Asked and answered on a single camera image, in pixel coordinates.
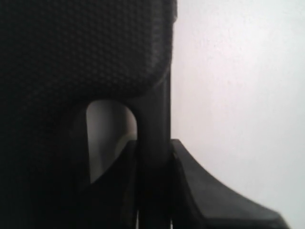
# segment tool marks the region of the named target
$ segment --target white wall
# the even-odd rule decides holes
[[[179,0],[172,135],[305,228],[305,1]]]

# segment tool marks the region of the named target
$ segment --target textured fabric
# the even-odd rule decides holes
[[[172,29],[172,0],[0,1],[0,228],[52,219],[73,190],[62,117],[153,88]]]

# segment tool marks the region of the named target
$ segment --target black mesh backrest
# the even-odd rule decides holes
[[[0,1],[0,228],[51,218],[62,118],[162,81],[172,27],[172,0]]]

